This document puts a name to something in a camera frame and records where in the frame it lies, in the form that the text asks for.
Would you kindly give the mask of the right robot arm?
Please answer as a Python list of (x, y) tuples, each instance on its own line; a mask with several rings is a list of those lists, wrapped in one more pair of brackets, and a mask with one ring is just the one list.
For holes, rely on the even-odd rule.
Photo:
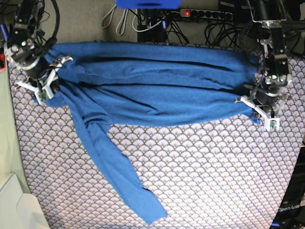
[(23, 71), (30, 78), (30, 81), (37, 85), (39, 92), (42, 92), (40, 79), (51, 71), (44, 55), (55, 45), (60, 25), (58, 4), (55, 0), (52, 1), (52, 4), (56, 16), (55, 27), (52, 36), (44, 45), (35, 41), (43, 34), (40, 29), (45, 8), (43, 0), (22, 1), (17, 7), (15, 24), (12, 27), (10, 37), (4, 44), (4, 55), (7, 61)]

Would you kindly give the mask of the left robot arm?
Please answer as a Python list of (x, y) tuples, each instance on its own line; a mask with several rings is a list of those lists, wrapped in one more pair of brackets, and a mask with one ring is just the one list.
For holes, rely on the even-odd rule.
[(244, 84), (250, 95), (242, 96), (240, 101), (252, 108), (255, 116), (264, 120), (265, 129), (278, 130), (278, 114), (288, 99), (287, 95), (282, 95), (282, 91), (292, 80), (281, 26), (286, 20), (285, 9), (280, 0), (249, 0), (247, 5), (252, 22), (260, 26), (258, 43), (263, 53), (258, 68), (261, 79), (257, 84)]

